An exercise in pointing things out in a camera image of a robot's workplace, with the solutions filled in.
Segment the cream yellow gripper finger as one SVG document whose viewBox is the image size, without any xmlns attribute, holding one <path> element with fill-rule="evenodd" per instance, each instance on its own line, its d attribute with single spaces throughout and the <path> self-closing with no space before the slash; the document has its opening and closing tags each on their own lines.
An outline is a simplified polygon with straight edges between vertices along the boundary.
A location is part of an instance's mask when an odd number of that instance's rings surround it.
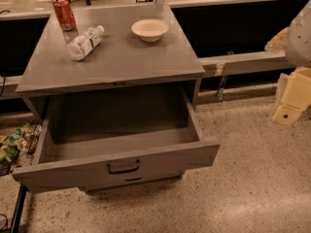
<svg viewBox="0 0 311 233">
<path fill-rule="evenodd" d="M 289 75 L 281 74 L 276 94 L 277 108 L 272 120 L 291 125 L 311 105 L 311 69 L 297 67 Z"/>
</svg>

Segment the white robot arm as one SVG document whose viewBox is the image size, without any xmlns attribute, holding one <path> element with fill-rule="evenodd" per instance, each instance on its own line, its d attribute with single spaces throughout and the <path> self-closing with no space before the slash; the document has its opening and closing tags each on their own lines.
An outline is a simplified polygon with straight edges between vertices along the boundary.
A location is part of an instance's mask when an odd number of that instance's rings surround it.
<svg viewBox="0 0 311 233">
<path fill-rule="evenodd" d="M 311 1 L 290 24 L 285 56 L 295 70 L 282 74 L 278 82 L 278 106 L 272 120 L 280 125 L 294 123 L 311 105 Z"/>
</svg>

